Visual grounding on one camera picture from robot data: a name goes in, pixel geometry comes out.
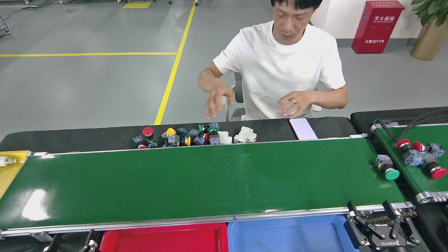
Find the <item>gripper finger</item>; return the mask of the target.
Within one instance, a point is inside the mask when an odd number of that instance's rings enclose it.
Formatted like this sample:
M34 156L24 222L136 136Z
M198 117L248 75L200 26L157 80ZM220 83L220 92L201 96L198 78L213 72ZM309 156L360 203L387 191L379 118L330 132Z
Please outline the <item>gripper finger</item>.
M100 240L99 232L91 229L84 246L79 250L79 252L100 252Z
M392 207L389 201L384 201L383 207L390 219L388 225L391 231L388 237L395 242L395 245L404 245L404 243L406 245L421 244L422 239L412 222L412 218L417 216L415 211L406 210L404 214L401 214L401 212Z
M346 216L345 230L353 246L358 250L370 250L368 236L376 228L364 216L360 215L353 201L349 201L347 207L349 214Z
M44 252L57 252L62 242L62 234L55 234L49 246L43 249Z

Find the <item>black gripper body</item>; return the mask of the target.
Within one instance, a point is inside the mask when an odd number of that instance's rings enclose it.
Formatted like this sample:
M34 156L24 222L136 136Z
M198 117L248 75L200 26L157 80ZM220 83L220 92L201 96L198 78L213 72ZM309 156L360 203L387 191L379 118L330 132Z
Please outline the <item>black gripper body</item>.
M370 234L368 241L373 252L409 252L405 237L401 234L398 234L395 239L388 235L385 239L380 239L374 234Z

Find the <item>person's left hand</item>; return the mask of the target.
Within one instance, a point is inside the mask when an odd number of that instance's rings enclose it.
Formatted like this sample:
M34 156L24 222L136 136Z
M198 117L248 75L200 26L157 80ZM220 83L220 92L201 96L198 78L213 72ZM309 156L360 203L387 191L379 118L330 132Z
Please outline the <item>person's left hand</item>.
M317 102L317 91L293 91L277 103L277 112L285 118L298 118L311 104Z

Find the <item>person's right hand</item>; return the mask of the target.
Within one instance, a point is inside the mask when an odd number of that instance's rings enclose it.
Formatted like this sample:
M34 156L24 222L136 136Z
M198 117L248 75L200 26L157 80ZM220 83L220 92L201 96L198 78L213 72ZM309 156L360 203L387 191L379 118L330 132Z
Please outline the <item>person's right hand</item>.
M228 85L212 86L204 90L208 93L208 98L205 105L205 117L207 120L218 118L218 112L223 111L223 97L227 98L230 106L234 105L234 92Z

